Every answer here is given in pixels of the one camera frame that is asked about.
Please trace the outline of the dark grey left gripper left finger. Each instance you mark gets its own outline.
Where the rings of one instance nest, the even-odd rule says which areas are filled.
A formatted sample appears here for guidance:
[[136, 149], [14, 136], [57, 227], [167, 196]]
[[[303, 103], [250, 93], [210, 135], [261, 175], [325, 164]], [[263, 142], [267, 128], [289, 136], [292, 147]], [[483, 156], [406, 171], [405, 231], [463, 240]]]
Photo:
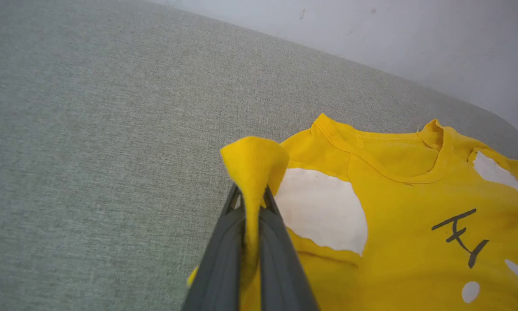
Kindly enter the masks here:
[[183, 311], [238, 311], [245, 207], [233, 184], [182, 306]]

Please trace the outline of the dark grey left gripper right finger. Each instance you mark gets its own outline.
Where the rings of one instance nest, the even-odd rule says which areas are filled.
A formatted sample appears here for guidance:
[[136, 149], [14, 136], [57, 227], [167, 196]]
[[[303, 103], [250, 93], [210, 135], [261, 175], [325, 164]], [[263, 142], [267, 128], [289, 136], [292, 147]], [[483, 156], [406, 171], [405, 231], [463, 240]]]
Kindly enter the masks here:
[[259, 212], [261, 309], [318, 311], [319, 305], [275, 199], [267, 187]]

